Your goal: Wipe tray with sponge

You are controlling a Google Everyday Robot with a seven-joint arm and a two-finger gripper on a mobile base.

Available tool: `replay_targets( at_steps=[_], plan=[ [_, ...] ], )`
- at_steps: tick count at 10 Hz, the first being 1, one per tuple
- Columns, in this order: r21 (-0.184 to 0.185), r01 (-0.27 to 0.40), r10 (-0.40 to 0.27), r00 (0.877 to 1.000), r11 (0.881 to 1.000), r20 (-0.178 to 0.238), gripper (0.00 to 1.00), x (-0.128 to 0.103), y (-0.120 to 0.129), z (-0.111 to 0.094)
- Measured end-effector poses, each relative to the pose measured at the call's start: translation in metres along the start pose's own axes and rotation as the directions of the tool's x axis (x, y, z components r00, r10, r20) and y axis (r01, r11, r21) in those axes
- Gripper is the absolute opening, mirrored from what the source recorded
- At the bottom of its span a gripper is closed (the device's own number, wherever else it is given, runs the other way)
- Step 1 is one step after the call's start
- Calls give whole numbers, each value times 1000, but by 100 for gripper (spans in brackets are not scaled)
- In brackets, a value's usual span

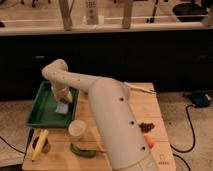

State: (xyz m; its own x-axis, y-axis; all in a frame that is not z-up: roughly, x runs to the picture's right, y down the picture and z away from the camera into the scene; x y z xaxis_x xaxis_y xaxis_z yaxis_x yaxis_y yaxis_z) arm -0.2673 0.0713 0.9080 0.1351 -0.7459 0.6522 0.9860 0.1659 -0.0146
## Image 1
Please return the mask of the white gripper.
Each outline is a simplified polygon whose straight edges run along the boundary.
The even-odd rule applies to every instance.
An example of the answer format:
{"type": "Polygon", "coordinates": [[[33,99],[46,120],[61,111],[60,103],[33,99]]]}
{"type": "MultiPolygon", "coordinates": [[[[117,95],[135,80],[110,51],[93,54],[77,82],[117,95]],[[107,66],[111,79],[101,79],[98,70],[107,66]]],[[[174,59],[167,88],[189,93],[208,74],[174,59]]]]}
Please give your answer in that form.
{"type": "Polygon", "coordinates": [[[61,83],[52,82],[51,90],[56,101],[64,100],[67,103],[72,102],[73,98],[68,86],[61,83]]]}

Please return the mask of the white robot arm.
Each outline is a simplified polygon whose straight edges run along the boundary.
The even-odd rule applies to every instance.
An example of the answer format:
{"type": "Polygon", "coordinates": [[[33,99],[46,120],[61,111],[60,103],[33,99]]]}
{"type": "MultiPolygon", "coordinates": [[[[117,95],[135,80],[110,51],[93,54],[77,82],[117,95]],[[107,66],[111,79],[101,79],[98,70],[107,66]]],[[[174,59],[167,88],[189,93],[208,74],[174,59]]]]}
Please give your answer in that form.
{"type": "Polygon", "coordinates": [[[69,87],[84,91],[113,171],[160,171],[129,105],[129,89],[116,79],[68,71],[57,59],[42,69],[57,99],[69,87]]]}

